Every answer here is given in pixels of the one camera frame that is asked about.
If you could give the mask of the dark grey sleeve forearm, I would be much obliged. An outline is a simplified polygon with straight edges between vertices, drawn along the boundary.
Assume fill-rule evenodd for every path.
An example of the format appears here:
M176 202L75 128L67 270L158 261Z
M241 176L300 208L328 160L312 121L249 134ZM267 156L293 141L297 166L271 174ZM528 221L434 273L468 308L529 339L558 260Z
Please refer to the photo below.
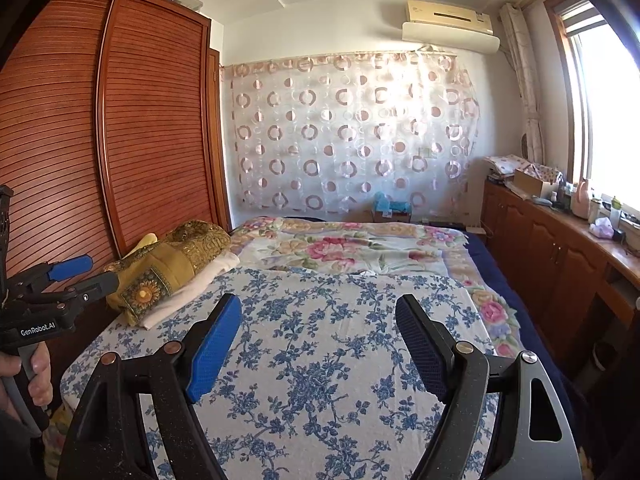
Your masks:
M21 422L1 412L0 480L47 479L42 437L32 438Z

